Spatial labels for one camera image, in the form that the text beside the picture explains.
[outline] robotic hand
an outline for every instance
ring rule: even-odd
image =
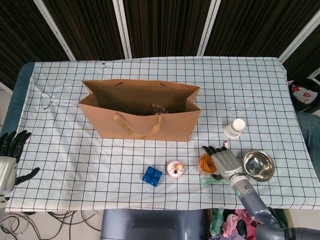
[[[260,223],[255,230],[257,240],[318,240],[320,230],[304,227],[280,228],[278,220],[261,200],[255,189],[245,177],[241,163],[226,147],[202,147],[211,156],[221,177],[230,180],[231,186],[242,202],[244,208],[256,222]]]
[[[31,133],[26,130],[16,136],[16,131],[0,137],[0,223],[6,210],[8,198],[5,197],[15,185],[33,178],[40,170],[33,169],[29,174],[17,177],[17,167],[24,145]]]
[[[230,180],[230,184],[249,215],[258,223],[280,227],[279,222],[264,204],[251,183],[245,176],[241,163],[226,147],[202,147],[211,156],[220,175]]]

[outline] paper bag rope handle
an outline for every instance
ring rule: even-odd
[[[138,133],[138,132],[136,132],[136,131],[133,131],[133,130],[128,126],[128,124],[126,123],[126,121],[125,121],[123,118],[121,118],[121,117],[119,116],[119,114],[117,114],[117,113],[113,116],[113,120],[114,120],[121,128],[123,128],[131,137],[133,137],[133,138],[135,138],[135,139],[141,139],[141,140],[142,140],[142,139],[145,139],[145,138],[147,138],[147,137],[149,137],[149,136],[151,136],[151,135],[156,134],[156,133],[159,131],[159,129],[160,129],[160,125],[161,125],[163,119],[162,119],[161,116],[159,116],[157,124],[154,125],[154,126],[151,128],[150,132],[149,132],[147,135],[141,135],[140,133]]]

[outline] blue jeans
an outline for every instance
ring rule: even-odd
[[[308,149],[315,174],[320,180],[320,117],[296,112],[296,117]]]

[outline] blue toy block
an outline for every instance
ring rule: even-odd
[[[148,166],[142,180],[152,186],[156,187],[158,185],[159,179],[161,178],[162,172]]]

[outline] floor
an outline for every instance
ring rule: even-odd
[[[90,216],[94,215],[90,219],[87,220],[87,223],[92,227],[100,230],[101,229],[101,222],[102,222],[102,214],[103,211],[94,212],[92,210],[83,211],[83,216],[85,219],[89,218]],[[47,212],[36,212],[35,214],[29,216],[29,218],[34,222],[36,228],[39,231],[40,239],[51,239],[54,237],[61,226],[61,222],[55,219]],[[17,227],[17,220],[11,217],[4,221],[3,226],[9,228],[12,224],[12,228],[15,229]],[[64,220],[65,223],[70,223],[71,216]],[[23,220],[22,218],[19,219],[20,225],[19,228],[15,231],[17,234],[23,232],[26,229],[27,221]],[[81,215],[81,211],[77,211],[72,218],[72,225],[63,224],[59,234],[52,238],[52,240],[79,240],[79,239],[86,239],[86,240],[99,240],[100,239],[100,231],[94,230],[89,227],[85,222],[83,222],[83,218]],[[3,231],[0,230],[0,239],[1,240],[14,240],[14,237],[5,234]],[[17,236],[18,240],[37,240],[37,235],[31,225],[25,230],[25,232],[21,235]]]
[[[10,102],[11,95],[0,89],[0,130],[2,128],[5,115],[8,110],[8,105]],[[316,115],[320,116],[320,110],[315,113]],[[85,218],[88,218],[94,214],[89,220],[87,220],[88,224],[94,228],[101,229],[102,223],[102,210],[99,212],[94,212],[92,210],[84,211],[83,212]],[[289,214],[292,219],[292,227],[306,227],[306,228],[315,228],[320,230],[320,225],[318,224],[320,219],[320,210],[299,210],[294,209],[290,210]],[[34,221],[39,234],[42,239],[51,239],[54,237],[59,228],[61,223],[49,215],[47,212],[37,212],[31,216],[29,216],[31,220]],[[4,226],[10,227],[10,219],[4,221]],[[70,223],[71,217],[65,219],[66,223]],[[85,222],[82,222],[83,218],[80,211],[77,211],[73,215],[71,228],[69,228],[68,224],[63,224],[61,231],[59,234],[52,238],[52,240],[67,240],[69,239],[69,231],[71,233],[71,239],[88,239],[88,240],[98,240],[100,238],[100,232],[97,230],[92,229],[89,227]],[[24,231],[26,228],[27,222],[20,218],[20,226],[16,230],[17,233]],[[17,220],[12,223],[12,227],[15,228],[17,226]],[[1,240],[14,240],[15,238],[11,235],[5,234],[0,230],[0,239]],[[35,231],[31,226],[25,230],[22,235],[17,236],[18,240],[31,240],[37,239]]]

